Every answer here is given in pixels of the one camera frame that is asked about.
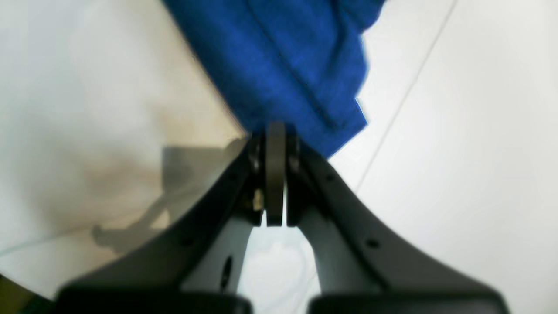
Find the hole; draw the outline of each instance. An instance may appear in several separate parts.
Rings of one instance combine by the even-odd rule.
[[[221,292],[224,292],[229,284],[231,270],[233,270],[233,257],[229,256],[223,267],[223,274],[221,275]]]
[[[368,240],[366,240],[366,245],[367,245],[369,248],[377,249],[377,248],[380,247],[380,242],[378,242],[378,241],[376,241],[376,240],[374,240],[374,239],[368,239]]]
[[[187,237],[185,239],[183,239],[182,241],[180,241],[180,245],[182,246],[190,246],[194,244],[194,238],[193,237]]]

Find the blue cloth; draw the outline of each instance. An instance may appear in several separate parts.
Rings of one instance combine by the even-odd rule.
[[[366,120],[361,33],[384,0],[163,0],[247,131],[285,121],[323,156]]]

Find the blue fabric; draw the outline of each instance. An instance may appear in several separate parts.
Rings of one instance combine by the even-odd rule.
[[[292,123],[330,156],[366,125],[360,35],[384,0],[163,2],[246,130]]]

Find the screw hole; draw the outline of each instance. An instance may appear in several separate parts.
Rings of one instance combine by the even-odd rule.
[[[180,241],[180,245],[182,246],[190,246],[194,244],[194,238],[192,237],[187,237],[185,239],[183,239],[182,241]]]
[[[366,245],[367,245],[369,248],[377,249],[377,248],[380,247],[380,242],[378,242],[378,241],[376,241],[376,240],[374,240],[374,239],[368,239],[368,240],[366,240]]]
[[[223,266],[223,274],[221,275],[221,292],[224,292],[229,284],[230,273],[233,270],[233,257],[229,256]]]

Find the white floor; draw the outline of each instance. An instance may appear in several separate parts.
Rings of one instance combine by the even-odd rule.
[[[385,223],[513,313],[558,312],[557,16],[546,0],[388,1],[364,35],[369,126],[331,159]],[[142,216],[162,146],[242,134],[156,0],[3,0],[0,49],[0,273],[43,295],[119,256],[92,227]],[[184,204],[226,160],[193,174],[207,180]],[[262,231],[241,292],[258,313],[303,313],[311,249]]]

